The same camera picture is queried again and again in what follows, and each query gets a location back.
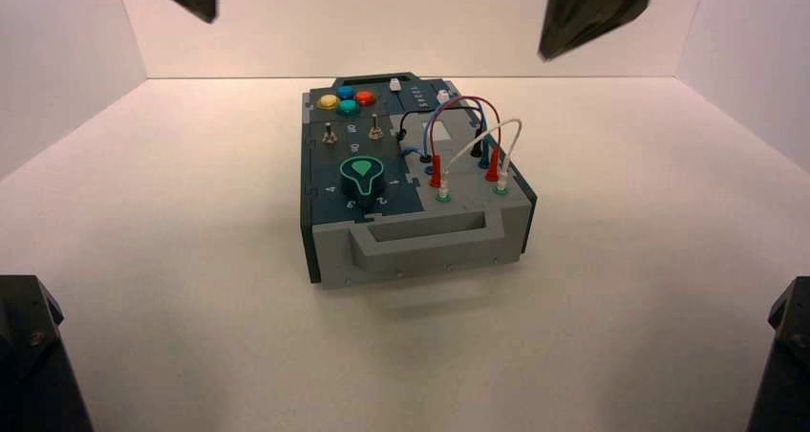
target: yellow button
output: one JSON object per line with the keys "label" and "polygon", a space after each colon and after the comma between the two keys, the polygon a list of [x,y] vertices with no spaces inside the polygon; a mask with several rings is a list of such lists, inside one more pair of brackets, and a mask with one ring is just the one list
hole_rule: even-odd
{"label": "yellow button", "polygon": [[323,95],[318,102],[315,104],[318,106],[319,109],[323,110],[334,110],[337,108],[337,104],[340,103],[340,98],[335,95]]}

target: white wire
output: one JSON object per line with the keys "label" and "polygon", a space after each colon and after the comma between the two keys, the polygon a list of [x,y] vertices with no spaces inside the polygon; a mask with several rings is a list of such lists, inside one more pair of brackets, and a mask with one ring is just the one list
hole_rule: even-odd
{"label": "white wire", "polygon": [[470,143],[464,145],[464,148],[459,150],[458,153],[453,157],[453,159],[450,160],[450,162],[448,162],[446,166],[444,166],[444,171],[441,174],[441,179],[443,181],[447,179],[447,177],[450,175],[450,166],[452,166],[453,163],[456,162],[456,160],[461,158],[462,155],[467,153],[467,150],[472,148],[473,145],[476,144],[476,142],[486,138],[488,135],[490,135],[490,134],[494,133],[495,131],[501,129],[503,126],[505,126],[505,125],[507,125],[509,123],[517,123],[518,124],[518,132],[515,133],[515,138],[512,139],[512,144],[509,145],[509,150],[506,152],[506,156],[503,157],[503,172],[508,172],[509,171],[509,161],[512,159],[512,150],[515,149],[515,144],[518,143],[518,138],[521,136],[521,130],[523,129],[523,122],[520,119],[508,119],[508,120],[502,122],[501,124],[499,124],[498,126],[496,126],[494,128],[487,129],[486,131],[479,134],[475,139],[471,140]]}

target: red button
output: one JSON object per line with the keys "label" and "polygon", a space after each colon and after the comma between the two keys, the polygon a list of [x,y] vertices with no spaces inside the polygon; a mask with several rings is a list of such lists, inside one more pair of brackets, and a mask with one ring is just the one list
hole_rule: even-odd
{"label": "red button", "polygon": [[374,104],[376,99],[374,99],[374,94],[371,91],[358,91],[357,94],[354,95],[354,100],[365,107]]}

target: teal button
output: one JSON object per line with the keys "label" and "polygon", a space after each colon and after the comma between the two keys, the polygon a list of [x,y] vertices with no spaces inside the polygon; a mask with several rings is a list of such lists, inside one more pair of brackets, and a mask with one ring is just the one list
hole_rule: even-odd
{"label": "teal button", "polygon": [[357,115],[360,105],[354,99],[341,100],[337,106],[337,113],[346,117]]}

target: white floor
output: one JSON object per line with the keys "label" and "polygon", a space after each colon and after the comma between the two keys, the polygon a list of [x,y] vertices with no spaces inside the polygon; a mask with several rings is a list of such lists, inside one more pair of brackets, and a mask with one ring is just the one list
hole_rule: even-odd
{"label": "white floor", "polygon": [[300,96],[153,80],[0,182],[99,431],[742,430],[810,175],[669,78],[454,79],[524,119],[520,263],[325,292]]}

